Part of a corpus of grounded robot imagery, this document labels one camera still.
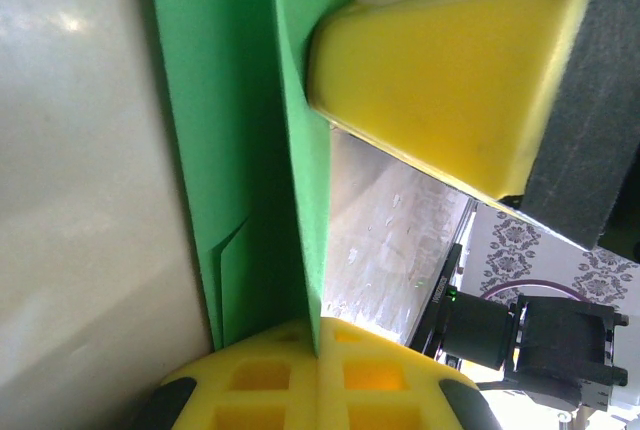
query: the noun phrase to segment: damask pattern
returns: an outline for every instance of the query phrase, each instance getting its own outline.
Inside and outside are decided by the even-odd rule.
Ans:
[[[541,234],[533,225],[510,218],[504,212],[498,212],[499,222],[491,233],[495,240],[489,246],[493,253],[487,255],[489,266],[483,272],[486,280],[480,284],[480,290],[486,292],[498,284],[518,280],[531,273],[531,261],[536,253],[532,248],[540,244]],[[518,298],[516,290],[500,292],[492,300],[511,303]]]
[[[486,266],[480,281],[480,294],[490,291],[496,285],[533,277],[570,285],[594,303],[612,305],[619,309],[619,304],[629,292],[634,274],[640,270],[640,265],[602,248],[593,252],[580,252],[569,244],[556,242],[553,236],[543,235],[536,227],[511,218],[506,213],[492,211],[491,215],[492,225],[489,228],[492,228],[492,237],[489,238],[490,250],[484,262]],[[537,255],[536,252],[541,250],[541,243],[544,243],[543,250]],[[547,253],[549,251],[553,252],[553,256]],[[559,262],[558,266],[549,267],[556,261]],[[509,305],[517,300],[520,293],[520,290],[511,288],[497,293],[491,300]]]
[[[633,280],[629,271],[637,270],[638,265],[602,248],[584,252],[582,257],[586,260],[578,265],[582,273],[571,286],[592,302],[619,309],[616,301],[625,298],[629,290],[624,284]]]

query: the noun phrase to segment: black foam edge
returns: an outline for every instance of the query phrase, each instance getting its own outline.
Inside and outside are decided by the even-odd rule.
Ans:
[[[640,144],[640,0],[590,0],[520,211],[593,248]]]
[[[479,390],[451,379],[439,386],[463,430],[502,430]]]
[[[140,409],[129,430],[171,430],[196,385],[194,378],[182,377],[158,387]]]

